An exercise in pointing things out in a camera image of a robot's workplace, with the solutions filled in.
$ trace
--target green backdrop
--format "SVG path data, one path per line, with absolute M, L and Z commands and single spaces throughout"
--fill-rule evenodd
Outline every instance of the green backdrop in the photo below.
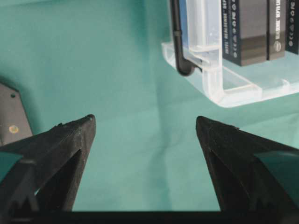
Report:
M 299 147 L 298 94 L 224 109 L 164 61 L 166 0 L 0 6 L 0 81 L 20 90 L 33 132 L 96 116 L 75 210 L 218 210 L 199 115 Z

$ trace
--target black clip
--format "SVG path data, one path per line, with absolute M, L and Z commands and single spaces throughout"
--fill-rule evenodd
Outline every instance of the black clip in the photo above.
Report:
M 182 76 L 189 76 L 197 66 L 184 58 L 179 0 L 170 0 L 170 7 L 177 70 Z

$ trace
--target black box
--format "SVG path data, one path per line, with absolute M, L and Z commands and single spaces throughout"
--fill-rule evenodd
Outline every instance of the black box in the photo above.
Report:
M 285 56 L 286 0 L 268 1 L 268 60 Z
M 299 54 L 299 0 L 287 1 L 286 50 Z
M 240 66 L 267 60 L 267 0 L 222 0 L 222 46 Z

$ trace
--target teal cloth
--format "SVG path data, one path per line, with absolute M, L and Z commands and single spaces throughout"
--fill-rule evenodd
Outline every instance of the teal cloth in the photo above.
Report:
M 22 155 L 0 152 L 0 182 L 20 158 Z
M 167 0 L 53 0 L 0 7 L 0 80 L 33 132 L 89 113 L 97 134 L 75 210 L 219 210 L 199 115 L 299 147 L 299 95 L 232 109 L 163 59 Z
M 256 157 L 266 166 L 299 208 L 299 155 L 273 151 L 256 154 Z

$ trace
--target transparent plastic holder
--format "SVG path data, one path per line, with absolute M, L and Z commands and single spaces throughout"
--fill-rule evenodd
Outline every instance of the transparent plastic holder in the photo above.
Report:
M 235 107 L 299 92 L 299 56 L 240 67 L 222 59 L 221 0 L 186 0 L 188 47 L 184 57 L 195 63 L 185 77 L 221 107 Z M 163 56 L 176 68 L 173 42 L 162 43 Z

